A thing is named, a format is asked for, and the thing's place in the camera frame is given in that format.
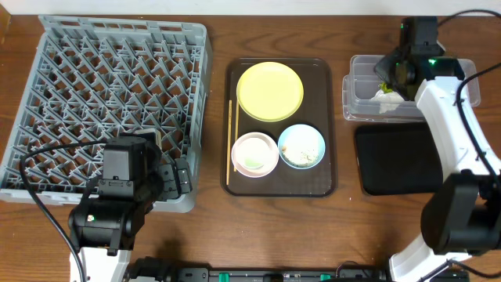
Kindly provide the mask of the green orange snack wrapper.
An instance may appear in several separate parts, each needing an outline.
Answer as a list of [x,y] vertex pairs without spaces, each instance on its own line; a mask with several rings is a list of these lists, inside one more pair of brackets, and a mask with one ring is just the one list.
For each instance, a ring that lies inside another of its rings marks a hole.
[[380,90],[383,92],[383,93],[390,93],[390,92],[393,92],[393,89],[390,88],[385,82],[381,82],[379,84],[379,87],[380,87]]

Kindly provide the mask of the white paper napkin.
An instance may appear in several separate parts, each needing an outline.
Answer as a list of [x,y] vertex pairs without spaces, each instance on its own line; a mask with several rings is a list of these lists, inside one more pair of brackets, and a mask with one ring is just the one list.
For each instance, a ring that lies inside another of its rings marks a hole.
[[382,89],[378,90],[370,100],[379,103],[401,103],[404,101],[397,92],[384,92]]

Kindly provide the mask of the pink white bowl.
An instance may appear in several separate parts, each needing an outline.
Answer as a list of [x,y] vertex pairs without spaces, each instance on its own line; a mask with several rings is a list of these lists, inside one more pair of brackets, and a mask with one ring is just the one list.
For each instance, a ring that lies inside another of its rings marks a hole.
[[242,135],[233,144],[231,161],[236,172],[248,178],[261,178],[270,174],[279,162],[276,142],[262,132]]

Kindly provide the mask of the light blue bowl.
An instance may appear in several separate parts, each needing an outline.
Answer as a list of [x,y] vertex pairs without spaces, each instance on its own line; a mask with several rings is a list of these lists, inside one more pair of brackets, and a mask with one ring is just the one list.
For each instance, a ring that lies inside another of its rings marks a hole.
[[286,128],[278,139],[279,156],[294,169],[315,167],[326,153],[322,134],[311,125],[296,124]]

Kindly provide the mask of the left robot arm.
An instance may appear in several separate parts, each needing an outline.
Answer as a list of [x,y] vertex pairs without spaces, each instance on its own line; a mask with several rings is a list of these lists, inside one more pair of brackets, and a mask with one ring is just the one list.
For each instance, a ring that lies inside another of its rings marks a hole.
[[103,172],[88,181],[68,225],[76,255],[72,281],[175,281],[175,267],[162,258],[131,260],[136,234],[159,200],[193,191],[188,162],[161,161],[154,135],[125,134],[106,142]]

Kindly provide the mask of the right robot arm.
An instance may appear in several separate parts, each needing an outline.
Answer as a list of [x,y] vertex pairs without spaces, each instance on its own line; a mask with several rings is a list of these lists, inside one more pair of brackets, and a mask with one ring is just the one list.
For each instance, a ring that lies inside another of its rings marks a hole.
[[391,256],[393,281],[429,281],[452,265],[500,247],[500,159],[481,130],[458,59],[438,41],[434,16],[402,20],[400,42],[374,67],[377,76],[415,102],[431,131],[443,184],[424,206],[420,234]]

